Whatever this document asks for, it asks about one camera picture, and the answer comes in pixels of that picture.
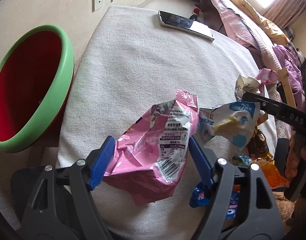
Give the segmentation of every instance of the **green and red bowl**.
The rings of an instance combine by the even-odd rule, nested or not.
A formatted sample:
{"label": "green and red bowl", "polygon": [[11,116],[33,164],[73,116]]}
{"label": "green and red bowl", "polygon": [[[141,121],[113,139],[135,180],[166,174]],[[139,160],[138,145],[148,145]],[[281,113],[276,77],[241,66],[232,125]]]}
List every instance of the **green and red bowl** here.
{"label": "green and red bowl", "polygon": [[74,72],[67,34],[42,25],[22,36],[0,63],[0,151],[32,145],[64,111]]}

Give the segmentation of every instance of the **metal screw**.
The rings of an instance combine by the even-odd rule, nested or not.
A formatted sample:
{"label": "metal screw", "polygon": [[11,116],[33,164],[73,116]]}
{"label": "metal screw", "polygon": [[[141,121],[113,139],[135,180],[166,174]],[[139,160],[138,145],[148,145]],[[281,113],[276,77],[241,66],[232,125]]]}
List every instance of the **metal screw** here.
{"label": "metal screw", "polygon": [[83,160],[83,159],[80,159],[80,160],[78,160],[78,161],[76,162],[77,166],[83,166],[83,165],[85,165],[85,163],[86,163],[86,161]]}
{"label": "metal screw", "polygon": [[45,166],[45,171],[51,171],[53,169],[52,165]]}
{"label": "metal screw", "polygon": [[217,162],[218,162],[219,164],[221,164],[221,165],[225,165],[228,161],[227,161],[226,159],[224,159],[224,158],[219,158],[219,159],[217,160]]}
{"label": "metal screw", "polygon": [[254,171],[257,171],[260,168],[260,166],[258,166],[256,163],[252,163],[251,164],[251,169]]}

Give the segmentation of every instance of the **pink bedding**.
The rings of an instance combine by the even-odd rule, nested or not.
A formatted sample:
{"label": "pink bedding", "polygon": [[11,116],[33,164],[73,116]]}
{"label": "pink bedding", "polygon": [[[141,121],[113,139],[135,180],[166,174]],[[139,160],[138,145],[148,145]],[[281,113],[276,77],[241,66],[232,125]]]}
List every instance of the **pink bedding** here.
{"label": "pink bedding", "polygon": [[228,36],[233,40],[240,39],[258,49],[266,68],[278,72],[282,67],[273,50],[269,37],[245,13],[230,0],[211,0],[218,10]]}

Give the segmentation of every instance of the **yellow blanket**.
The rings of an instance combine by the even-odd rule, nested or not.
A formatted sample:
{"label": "yellow blanket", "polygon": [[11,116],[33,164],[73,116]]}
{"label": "yellow blanket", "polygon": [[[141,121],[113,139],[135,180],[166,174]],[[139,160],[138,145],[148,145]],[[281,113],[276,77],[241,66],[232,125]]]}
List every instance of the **yellow blanket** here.
{"label": "yellow blanket", "polygon": [[233,4],[235,4],[242,12],[244,12],[248,17],[251,18],[271,39],[273,43],[278,45],[287,45],[290,40],[282,30],[277,27],[274,22],[266,19],[264,16],[259,14],[252,5],[248,3],[246,0],[231,0]]}

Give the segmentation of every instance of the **blue gripper pad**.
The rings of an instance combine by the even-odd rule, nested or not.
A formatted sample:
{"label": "blue gripper pad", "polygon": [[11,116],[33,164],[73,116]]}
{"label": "blue gripper pad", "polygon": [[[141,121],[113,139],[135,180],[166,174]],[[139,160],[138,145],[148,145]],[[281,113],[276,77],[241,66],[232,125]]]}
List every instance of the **blue gripper pad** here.
{"label": "blue gripper pad", "polygon": [[114,153],[115,148],[115,140],[113,137],[108,136],[98,150],[93,150],[87,157],[87,161],[89,163],[90,171],[90,180],[88,182],[88,186],[90,190],[94,190],[94,188],[101,184],[101,181],[104,177],[104,173],[107,169],[109,162]]}
{"label": "blue gripper pad", "polygon": [[201,181],[209,189],[212,189],[212,186],[215,183],[213,180],[213,176],[212,176],[212,168],[210,164],[208,163],[197,141],[195,140],[194,136],[189,138],[189,150],[190,150],[192,159],[194,161],[194,164],[197,168],[198,174],[201,177]]}

